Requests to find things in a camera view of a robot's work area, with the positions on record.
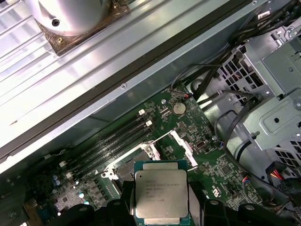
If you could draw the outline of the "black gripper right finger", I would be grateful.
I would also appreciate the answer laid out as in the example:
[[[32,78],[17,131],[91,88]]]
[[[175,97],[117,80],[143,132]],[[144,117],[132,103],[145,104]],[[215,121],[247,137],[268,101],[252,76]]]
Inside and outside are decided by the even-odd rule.
[[[189,182],[190,214],[197,226],[288,226],[290,222],[257,204],[233,210],[222,201],[208,199],[199,182]]]

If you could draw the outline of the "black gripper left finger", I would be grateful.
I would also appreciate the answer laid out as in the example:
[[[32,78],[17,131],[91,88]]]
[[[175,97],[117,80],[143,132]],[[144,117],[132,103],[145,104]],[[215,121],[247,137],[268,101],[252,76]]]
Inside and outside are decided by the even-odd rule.
[[[60,226],[135,226],[133,214],[130,213],[134,182],[123,183],[119,199],[108,202],[98,210],[90,205],[79,204],[71,207],[58,217]]]

